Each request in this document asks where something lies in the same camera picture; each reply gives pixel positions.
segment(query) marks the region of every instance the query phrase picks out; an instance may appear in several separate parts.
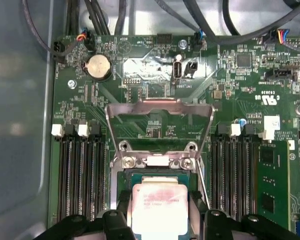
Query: red wire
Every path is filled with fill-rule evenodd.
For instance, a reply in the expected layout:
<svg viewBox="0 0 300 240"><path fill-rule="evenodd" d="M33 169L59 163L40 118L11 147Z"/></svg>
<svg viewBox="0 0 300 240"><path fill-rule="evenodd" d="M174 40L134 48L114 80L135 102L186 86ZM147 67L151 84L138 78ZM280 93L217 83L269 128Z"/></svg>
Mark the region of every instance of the red wire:
<svg viewBox="0 0 300 240"><path fill-rule="evenodd" d="M282 44L284 44L284 31L283 30L280 31L280 38L281 38Z"/></svg>

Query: green circuit board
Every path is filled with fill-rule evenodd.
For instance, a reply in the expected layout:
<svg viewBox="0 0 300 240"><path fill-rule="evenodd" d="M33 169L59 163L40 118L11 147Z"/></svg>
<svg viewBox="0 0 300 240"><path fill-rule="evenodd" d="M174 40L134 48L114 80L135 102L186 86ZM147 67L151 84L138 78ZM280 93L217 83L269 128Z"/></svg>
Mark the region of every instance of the green circuit board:
<svg viewBox="0 0 300 240"><path fill-rule="evenodd" d="M67 45L74 39L65 36L59 40ZM201 50L196 50L193 39L184 35L96 36L96 53L107 56L113 65L112 76L103 82L84 71L83 61L91 53L80 43L66 56L65 63L55 65L52 123L75 128L80 121L101 125L105 149L103 209L110 207L110 161L115 156L104 111L109 103L175 98L189 104L212 104L211 135L218 124L229 127L237 119L245 119L255 134L273 125L274 141L260 140L257 147L255 209L293 231L294 222L300 219L300 116L296 113L300 104L300 53L279 44L265 45L262 38L227 46L203 39ZM180 40L187 42L185 49L179 47ZM300 38L287 41L300 46ZM182 71L188 62L197 63L197 70L192 77L183 76L178 84L172 84L172 63L177 55L182 57ZM292 69L293 75L266 78L273 69ZM68 86L70 80L75 81L75 87ZM168 116L163 111L113 121L119 139L128 140L133 149L155 152L183 150L189 141L197 142L206 127L199 117ZM294 141L294 147L288 140ZM212 145L209 135L202 159L210 197ZM57 221L60 186L61 147L54 138L51 149L49 226ZM125 177L118 177L118 181L125 188Z"/></svg>

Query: internal usb port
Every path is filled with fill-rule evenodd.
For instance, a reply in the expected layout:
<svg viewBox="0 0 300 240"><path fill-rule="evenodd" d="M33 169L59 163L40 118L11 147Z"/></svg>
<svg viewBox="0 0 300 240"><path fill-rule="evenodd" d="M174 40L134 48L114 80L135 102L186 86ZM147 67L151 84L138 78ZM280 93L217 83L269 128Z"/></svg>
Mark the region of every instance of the internal usb port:
<svg viewBox="0 0 300 240"><path fill-rule="evenodd" d="M182 64L180 61L173 62L172 76L175 79L182 77Z"/></svg>

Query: motherboard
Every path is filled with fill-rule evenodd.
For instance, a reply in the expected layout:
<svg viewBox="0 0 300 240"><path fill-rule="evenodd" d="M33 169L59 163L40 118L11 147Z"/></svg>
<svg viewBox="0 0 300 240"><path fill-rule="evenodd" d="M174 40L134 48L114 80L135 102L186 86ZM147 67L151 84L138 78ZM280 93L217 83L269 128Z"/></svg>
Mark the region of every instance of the motherboard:
<svg viewBox="0 0 300 240"><path fill-rule="evenodd" d="M55 46L74 39L61 37ZM287 42L300 46L300 37ZM211 105L211 127L196 115L164 110L106 117L109 104L151 99ZM263 37L226 46L196 34L91 36L80 42L55 65L49 226L71 214L93 220L113 207L116 148L107 120L120 141L154 153L183 150L208 131L201 159L211 208L236 220L248 213L263 215L295 231L300 220L299 52L265 43ZM188 189L198 187L192 173L156 169L118 173L116 191L131 189L147 175L177 176Z"/></svg>

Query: black cable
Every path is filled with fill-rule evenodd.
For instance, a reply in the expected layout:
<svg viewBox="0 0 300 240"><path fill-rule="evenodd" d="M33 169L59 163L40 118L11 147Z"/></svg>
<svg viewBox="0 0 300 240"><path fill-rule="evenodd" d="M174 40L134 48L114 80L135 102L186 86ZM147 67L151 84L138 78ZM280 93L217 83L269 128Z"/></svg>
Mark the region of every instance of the black cable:
<svg viewBox="0 0 300 240"><path fill-rule="evenodd" d="M300 2L296 0L283 0L283 2L291 9L295 9L300 5Z"/></svg>
<svg viewBox="0 0 300 240"><path fill-rule="evenodd" d="M300 14L300 6L292 10L279 20L273 22L272 24L265 26L257 31L241 35L241 36L232 36L232 37L217 37L210 26L208 25L205 17L202 15L202 12L199 9L199 6L196 0L183 0L184 5L188 9L189 13L192 15L193 19L200 26L201 30L206 34L206 36L211 39L213 42L219 45L231 45L231 44L240 44L242 42L251 40L253 38L260 37L267 32L277 29L287 22L291 21L295 16Z"/></svg>
<svg viewBox="0 0 300 240"><path fill-rule="evenodd" d="M63 51L63 52L59 52L59 51L54 51L52 50L50 47L48 47L45 42L41 39L35 25L34 22L31 19L31 15L30 15L30 11L29 11L29 7L28 7L28 0L22 0L22 8L23 8L23 12L24 12L24 16L25 16L25 20L33 34L33 36L35 37L35 39L37 40L37 42L41 45L41 47L43 47L45 50L47 50L49 53L55 55L55 56L59 56L59 57L64 57L66 55L68 55L69 53L72 52L72 50L76 47L76 45L78 44L78 41L74 41L72 42L69 47Z"/></svg>
<svg viewBox="0 0 300 240"><path fill-rule="evenodd" d="M127 12L127 0L119 0L118 20L116 21L114 35L121 35L124 30Z"/></svg>
<svg viewBox="0 0 300 240"><path fill-rule="evenodd" d="M233 36L239 36L240 33L236 29L230 17L229 0L222 0L222 15L226 27Z"/></svg>
<svg viewBox="0 0 300 240"><path fill-rule="evenodd" d="M175 19L179 20L181 23L189 27L190 29L194 30L195 32L198 32L200 29L193 25L188 20L184 19L181 15L179 15L177 12L175 12L171 7L168 6L163 0L155 0L155 2L159 5L160 8L162 8L167 14L171 15Z"/></svg>
<svg viewBox="0 0 300 240"><path fill-rule="evenodd" d="M72 35L78 35L79 20L78 20L78 0L71 0L71 31Z"/></svg>
<svg viewBox="0 0 300 240"><path fill-rule="evenodd" d="M65 34L71 35L71 9L72 0L66 0L66 20L65 20Z"/></svg>
<svg viewBox="0 0 300 240"><path fill-rule="evenodd" d="M86 9L89 12L89 15L90 15L90 18L91 18L91 21L92 21L95 33L97 35L103 35L103 32L102 32L101 27L100 27L99 20L98 20L96 14L95 14L95 12L94 12L94 10L92 8L90 0L84 0L84 2L85 2L85 5L86 5Z"/></svg>
<svg viewBox="0 0 300 240"><path fill-rule="evenodd" d="M92 9L93 11L96 13L99 22L100 22L100 26L101 26L101 30L103 31L104 35L111 35L107 22L106 22L106 18L104 13L102 12L102 9L98 3L98 0L91 0L91 5L92 5Z"/></svg>

